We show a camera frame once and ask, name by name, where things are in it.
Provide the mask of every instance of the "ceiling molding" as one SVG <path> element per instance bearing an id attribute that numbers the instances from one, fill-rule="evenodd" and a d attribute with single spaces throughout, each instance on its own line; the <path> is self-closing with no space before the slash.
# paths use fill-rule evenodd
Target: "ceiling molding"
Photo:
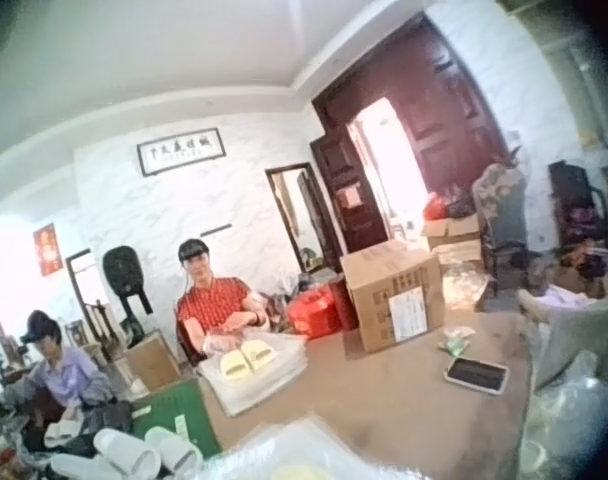
<path id="1" fill-rule="evenodd" d="M 374 1 L 308 62 L 290 86 L 240 85 L 142 97 L 70 118 L 31 135 L 0 154 L 0 199 L 49 171 L 72 164 L 76 149 L 132 131 L 191 118 L 302 111 L 355 60 L 431 3 L 433 0 Z M 11 168 L 20 163 L 23 171 L 16 177 Z"/>

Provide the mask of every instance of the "cardboard carton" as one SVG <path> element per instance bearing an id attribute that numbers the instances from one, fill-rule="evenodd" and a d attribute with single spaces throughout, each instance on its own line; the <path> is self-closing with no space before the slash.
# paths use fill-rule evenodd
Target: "cardboard carton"
<path id="1" fill-rule="evenodd" d="M 444 218 L 424 223 L 421 236 L 428 250 L 433 250 L 439 245 L 466 242 L 469 240 L 480 241 L 480 221 L 477 214 L 455 219 Z"/>
<path id="2" fill-rule="evenodd" d="M 558 265 L 555 270 L 555 285 L 573 293 L 585 293 L 590 298 L 603 298 L 608 295 L 608 249 L 590 248 L 587 253 L 599 255 L 606 264 L 606 274 L 594 281 L 587 281 L 577 269 Z"/>
<path id="3" fill-rule="evenodd" d="M 177 361 L 158 330 L 148 334 L 125 355 L 133 375 L 138 377 L 150 392 L 177 382 L 181 373 Z"/>
<path id="4" fill-rule="evenodd" d="M 341 258 L 366 352 L 390 347 L 444 324 L 437 257 L 389 240 Z"/>
<path id="5" fill-rule="evenodd" d="M 458 243 L 438 245 L 432 252 L 442 267 L 453 264 L 470 263 L 476 268 L 482 269 L 482 243 L 479 240 L 467 240 Z"/>

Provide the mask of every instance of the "picture frame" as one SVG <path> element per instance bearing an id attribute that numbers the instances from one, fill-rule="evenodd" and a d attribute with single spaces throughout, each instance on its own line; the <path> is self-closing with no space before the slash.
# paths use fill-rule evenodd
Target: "picture frame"
<path id="1" fill-rule="evenodd" d="M 144 177 L 226 156 L 217 128 L 172 135 L 137 146 L 140 170 Z"/>
<path id="2" fill-rule="evenodd" d="M 75 347 L 84 347 L 89 345 L 88 337 L 86 336 L 86 330 L 84 330 L 84 321 L 76 320 L 66 325 L 66 336 L 71 342 L 71 345 Z"/>

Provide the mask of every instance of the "black speaker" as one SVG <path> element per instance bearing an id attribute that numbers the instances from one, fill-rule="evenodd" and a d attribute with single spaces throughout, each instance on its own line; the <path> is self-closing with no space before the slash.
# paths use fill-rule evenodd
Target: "black speaker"
<path id="1" fill-rule="evenodd" d="M 104 254 L 102 259 L 104 275 L 111 290 L 122 302 L 127 316 L 133 311 L 128 303 L 128 297 L 138 295 L 147 314 L 153 313 L 151 304 L 144 293 L 144 274 L 137 252 L 126 245 L 116 247 Z"/>

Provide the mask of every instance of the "wooden door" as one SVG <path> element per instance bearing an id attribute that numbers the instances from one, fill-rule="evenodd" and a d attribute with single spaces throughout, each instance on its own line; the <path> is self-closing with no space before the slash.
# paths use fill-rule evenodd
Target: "wooden door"
<path id="1" fill-rule="evenodd" d="M 322 216 L 321 205 L 318 204 L 314 197 L 314 187 L 311 179 L 308 177 L 308 172 L 304 171 L 297 176 L 297 185 L 302 192 L 302 198 L 304 198 L 304 204 L 306 210 L 308 210 L 311 223 L 313 224 L 313 230 L 317 235 L 317 239 L 320 242 L 320 248 L 322 249 L 322 256 L 327 263 L 327 266 L 340 271 L 340 259 L 338 252 L 340 251 L 339 245 L 336 245 L 333 240 L 335 236 L 332 235 L 333 225 L 327 225 Z"/>
<path id="2" fill-rule="evenodd" d="M 426 17 L 413 19 L 367 53 L 313 106 L 332 131 L 381 97 L 395 108 L 429 191 L 453 183 L 470 191 L 492 155 L 507 153 L 475 82 Z"/>
<path id="3" fill-rule="evenodd" d="M 338 127 L 311 143 L 329 191 L 346 248 L 355 252 L 388 240 L 364 166 L 348 128 Z"/>
<path id="4" fill-rule="evenodd" d="M 506 149 L 470 76 L 436 37 L 426 37 L 418 39 L 427 43 L 423 69 L 414 82 L 396 85 L 390 101 L 428 190 L 457 184 L 469 191 Z"/>

